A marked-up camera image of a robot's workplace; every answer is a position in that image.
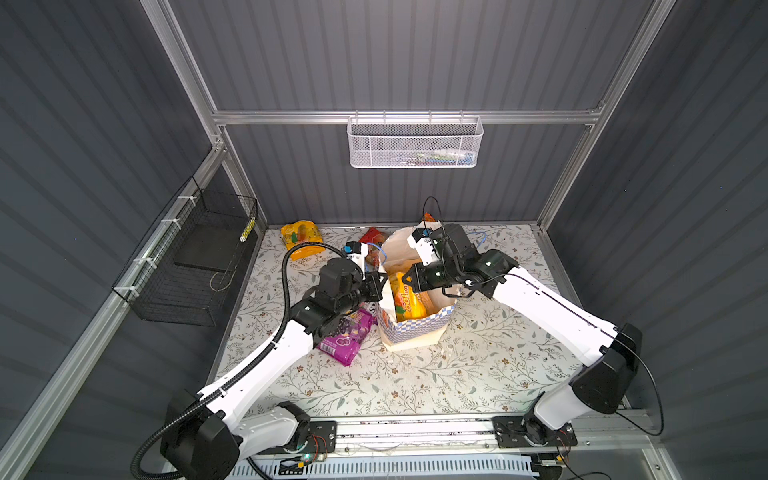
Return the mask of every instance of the blue cable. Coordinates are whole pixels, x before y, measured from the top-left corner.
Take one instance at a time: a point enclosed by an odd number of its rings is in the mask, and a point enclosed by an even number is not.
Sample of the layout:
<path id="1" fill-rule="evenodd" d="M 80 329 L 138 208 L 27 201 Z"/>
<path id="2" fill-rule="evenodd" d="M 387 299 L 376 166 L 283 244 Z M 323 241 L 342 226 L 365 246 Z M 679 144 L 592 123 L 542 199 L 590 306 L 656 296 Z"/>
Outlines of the blue cable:
<path id="1" fill-rule="evenodd" d="M 382 250 L 382 248 L 381 248 L 381 247 L 379 247 L 379 246 L 378 246 L 378 245 L 376 245 L 375 243 L 366 243 L 366 245 L 370 245 L 371 247 L 376 247 L 376 248 L 378 248 L 378 249 L 379 249 L 379 252 L 383 253 L 383 255 L 384 255 L 384 262 L 383 262 L 383 263 L 386 263 L 386 253 L 384 253 L 384 250 Z"/>
<path id="2" fill-rule="evenodd" d="M 480 248 L 480 246 L 485 243 L 485 239 L 488 238 L 488 234 L 486 232 L 467 232 L 467 233 L 482 233 L 482 240 L 480 240 L 480 243 L 478 243 L 477 248 Z"/>

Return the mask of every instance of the blue checkered pattern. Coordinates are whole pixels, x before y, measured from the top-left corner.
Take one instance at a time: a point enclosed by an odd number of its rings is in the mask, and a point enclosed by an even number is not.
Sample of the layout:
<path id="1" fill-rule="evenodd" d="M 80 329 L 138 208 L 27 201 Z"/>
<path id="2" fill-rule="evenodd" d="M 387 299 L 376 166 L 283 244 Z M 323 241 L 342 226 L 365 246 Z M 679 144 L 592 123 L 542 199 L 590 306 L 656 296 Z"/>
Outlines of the blue checkered pattern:
<path id="1" fill-rule="evenodd" d="M 402 343 L 448 325 L 454 308 L 456 305 L 447 306 L 440 309 L 436 314 L 422 319 L 406 320 L 399 323 L 389 322 L 389 326 L 383 326 L 382 323 L 379 323 L 379 328 L 385 329 L 386 336 L 392 343 Z"/>

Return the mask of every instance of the snack bag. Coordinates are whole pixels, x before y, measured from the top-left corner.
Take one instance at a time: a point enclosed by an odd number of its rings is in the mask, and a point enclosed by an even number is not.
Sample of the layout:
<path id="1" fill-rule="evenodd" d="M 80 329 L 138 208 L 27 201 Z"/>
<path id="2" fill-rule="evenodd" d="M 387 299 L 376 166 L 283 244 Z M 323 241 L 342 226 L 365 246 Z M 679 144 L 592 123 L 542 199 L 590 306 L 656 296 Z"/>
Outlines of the snack bag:
<path id="1" fill-rule="evenodd" d="M 317 229 L 315 223 L 308 220 L 301 220 L 280 229 L 280 234 L 283 235 L 283 241 L 286 243 L 288 250 L 292 249 L 299 243 L 305 242 L 322 242 L 323 237 L 320 235 L 320 231 Z M 297 250 L 291 253 L 291 260 L 298 260 L 299 258 L 309 257 L 316 253 L 320 253 L 325 250 L 322 247 L 304 247 L 301 250 Z"/>
<path id="2" fill-rule="evenodd" d="M 388 237 L 389 233 L 384 233 L 379 229 L 370 227 L 366 234 L 360 238 L 360 243 L 375 243 L 380 247 Z M 379 268 L 379 251 L 376 248 L 370 247 L 368 249 L 366 263 L 368 263 L 374 270 Z"/>
<path id="3" fill-rule="evenodd" d="M 332 356 L 344 366 L 352 361 L 360 351 L 362 341 L 371 331 L 374 317 L 367 310 L 359 309 L 341 320 L 337 332 L 339 335 L 327 336 L 317 346 L 318 349 Z"/>
<path id="4" fill-rule="evenodd" d="M 402 281 L 403 272 L 395 272 L 389 276 L 389 284 L 392 286 L 392 295 L 395 297 L 395 315 L 397 322 L 405 322 L 411 319 L 422 319 L 437 313 L 437 310 L 429 295 L 416 293 Z"/>

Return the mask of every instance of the purple snack bag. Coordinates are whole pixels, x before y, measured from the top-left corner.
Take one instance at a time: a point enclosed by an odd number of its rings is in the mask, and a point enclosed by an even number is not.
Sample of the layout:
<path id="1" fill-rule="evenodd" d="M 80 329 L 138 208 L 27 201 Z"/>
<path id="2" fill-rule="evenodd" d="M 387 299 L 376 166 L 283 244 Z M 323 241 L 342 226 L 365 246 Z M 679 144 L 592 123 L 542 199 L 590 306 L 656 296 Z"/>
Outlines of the purple snack bag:
<path id="1" fill-rule="evenodd" d="M 360 351 L 360 344 L 371 331 L 374 317 L 360 309 L 342 319 L 335 336 L 327 336 L 317 346 L 320 350 L 338 360 L 344 366 L 352 361 Z"/>

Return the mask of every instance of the floral patterned surface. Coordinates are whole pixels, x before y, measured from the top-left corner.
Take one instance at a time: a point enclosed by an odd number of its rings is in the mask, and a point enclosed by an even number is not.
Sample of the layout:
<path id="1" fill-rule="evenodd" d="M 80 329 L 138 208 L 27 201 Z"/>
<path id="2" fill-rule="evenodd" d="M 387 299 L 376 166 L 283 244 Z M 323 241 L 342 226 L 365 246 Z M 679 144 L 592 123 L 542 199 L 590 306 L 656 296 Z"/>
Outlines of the floral patterned surface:
<path id="1" fill-rule="evenodd" d="M 497 248 L 517 259 L 544 285 L 556 286 L 531 228 L 465 227 L 486 232 L 480 251 Z M 366 229 L 321 229 L 341 246 Z M 482 235 L 470 236 L 472 240 Z M 269 230 L 218 369 L 224 375 L 276 329 L 283 315 L 280 263 L 286 252 L 278 230 Z M 323 252 L 289 263 L 292 302 L 317 283 Z M 566 379 L 578 361 L 548 333 L 513 309 L 484 296 L 459 300 L 440 343 L 387 352 L 374 330 L 351 366 L 314 350 L 289 368 L 253 406 L 261 413 L 283 400 L 313 417 L 424 413 L 520 412 L 546 387 Z"/>

